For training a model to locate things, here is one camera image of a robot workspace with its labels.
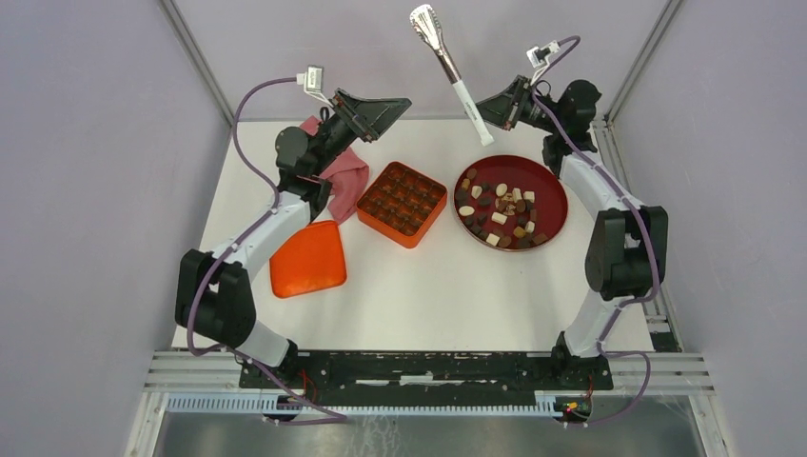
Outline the silver white-handled tongs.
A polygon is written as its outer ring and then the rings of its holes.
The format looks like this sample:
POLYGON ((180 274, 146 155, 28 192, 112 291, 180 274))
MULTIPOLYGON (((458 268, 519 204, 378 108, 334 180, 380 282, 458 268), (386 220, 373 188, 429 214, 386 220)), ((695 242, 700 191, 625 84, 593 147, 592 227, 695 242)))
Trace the silver white-handled tongs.
POLYGON ((409 14, 409 22, 418 37, 436 56, 452 89, 455 91, 463 106, 465 115, 479 135, 481 144, 484 147, 492 145, 494 138, 483 121, 458 67, 450 55, 448 47, 444 42, 442 25, 432 6, 422 4, 416 7, 409 14))

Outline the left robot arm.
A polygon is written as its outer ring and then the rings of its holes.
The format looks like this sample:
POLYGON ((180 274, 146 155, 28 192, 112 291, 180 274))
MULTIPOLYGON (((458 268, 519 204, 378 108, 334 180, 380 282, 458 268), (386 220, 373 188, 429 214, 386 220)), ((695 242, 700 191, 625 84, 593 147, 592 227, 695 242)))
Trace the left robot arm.
POLYGON ((325 209, 331 184, 324 172, 354 141, 378 140, 411 107, 408 98, 364 99, 337 89, 332 114, 313 133, 299 126, 275 140, 279 182, 265 209, 215 249, 190 249, 181 259, 174 310, 187 338, 199 334, 263 364, 274 387, 298 378, 297 346, 262 324, 252 292, 257 273, 293 235, 325 209))

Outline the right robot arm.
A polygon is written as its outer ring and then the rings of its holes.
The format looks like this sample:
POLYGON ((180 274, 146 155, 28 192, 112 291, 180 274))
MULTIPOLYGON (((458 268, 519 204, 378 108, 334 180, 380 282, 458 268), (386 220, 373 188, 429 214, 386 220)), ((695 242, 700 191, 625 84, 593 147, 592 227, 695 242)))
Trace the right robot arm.
POLYGON ((476 105, 493 127, 510 130, 526 124, 545 131, 544 164, 594 219, 584 260, 589 290, 560 335, 562 355, 549 364, 552 381, 562 388, 576 387, 587 377, 586 359, 607 356, 605 343, 620 316, 655 299, 665 275, 668 214, 633 196, 599 157, 589 128, 600 98, 594 84, 575 80, 554 100, 519 76, 476 105))

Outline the orange chocolate box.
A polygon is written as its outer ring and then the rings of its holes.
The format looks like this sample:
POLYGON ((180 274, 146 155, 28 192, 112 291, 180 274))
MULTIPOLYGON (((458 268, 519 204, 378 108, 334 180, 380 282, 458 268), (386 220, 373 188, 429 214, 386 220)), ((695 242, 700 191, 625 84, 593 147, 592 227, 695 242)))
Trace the orange chocolate box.
POLYGON ((415 248, 442 213, 443 184, 397 161, 389 163, 357 202, 359 220, 404 248, 415 248))

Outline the white square chocolate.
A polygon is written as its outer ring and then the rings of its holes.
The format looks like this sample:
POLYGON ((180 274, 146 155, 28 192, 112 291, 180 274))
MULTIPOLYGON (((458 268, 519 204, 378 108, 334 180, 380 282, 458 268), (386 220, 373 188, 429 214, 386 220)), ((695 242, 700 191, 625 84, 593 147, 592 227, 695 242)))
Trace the white square chocolate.
POLYGON ((508 217, 505 214, 499 212, 493 212, 490 216, 491 220, 499 225, 504 225, 507 222, 508 217))

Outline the pink cloth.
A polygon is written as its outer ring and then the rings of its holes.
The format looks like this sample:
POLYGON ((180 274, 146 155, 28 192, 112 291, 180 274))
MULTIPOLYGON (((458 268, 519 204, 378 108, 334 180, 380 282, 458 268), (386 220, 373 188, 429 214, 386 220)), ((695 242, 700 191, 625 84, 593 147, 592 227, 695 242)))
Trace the pink cloth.
POLYGON ((337 224, 347 221, 357 210, 357 203, 368 185, 370 169, 352 147, 348 147, 320 177, 332 184, 327 209, 337 224))

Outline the red round plate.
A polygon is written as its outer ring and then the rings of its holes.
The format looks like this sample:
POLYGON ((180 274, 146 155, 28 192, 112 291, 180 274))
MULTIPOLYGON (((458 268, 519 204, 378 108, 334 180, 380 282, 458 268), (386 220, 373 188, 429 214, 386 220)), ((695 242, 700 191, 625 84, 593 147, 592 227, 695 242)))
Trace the red round plate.
POLYGON ((565 225, 568 198, 560 180, 547 168, 516 155, 495 155, 466 167, 451 191, 451 208, 461 227, 487 248, 526 252, 555 238, 565 225), (459 207, 475 213, 462 217, 459 207), (505 214, 504 225, 493 222, 493 212, 505 214), (513 235, 515 227, 526 231, 513 235))

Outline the orange box lid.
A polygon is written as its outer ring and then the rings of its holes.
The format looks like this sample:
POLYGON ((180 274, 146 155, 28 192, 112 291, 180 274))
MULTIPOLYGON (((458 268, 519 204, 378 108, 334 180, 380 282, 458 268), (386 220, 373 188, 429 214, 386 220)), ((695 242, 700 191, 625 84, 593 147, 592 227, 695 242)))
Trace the orange box lid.
POLYGON ((291 236, 269 259, 269 283, 281 299, 343 285, 346 260, 339 225, 315 222, 291 236))

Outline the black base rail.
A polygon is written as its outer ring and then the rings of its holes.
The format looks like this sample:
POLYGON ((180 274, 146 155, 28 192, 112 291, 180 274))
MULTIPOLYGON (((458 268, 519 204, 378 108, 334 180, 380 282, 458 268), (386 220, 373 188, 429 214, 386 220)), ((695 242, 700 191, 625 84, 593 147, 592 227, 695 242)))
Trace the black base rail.
POLYGON ((550 352, 302 350, 273 374, 323 407, 531 406, 539 391, 569 396, 614 387, 602 356, 550 352))

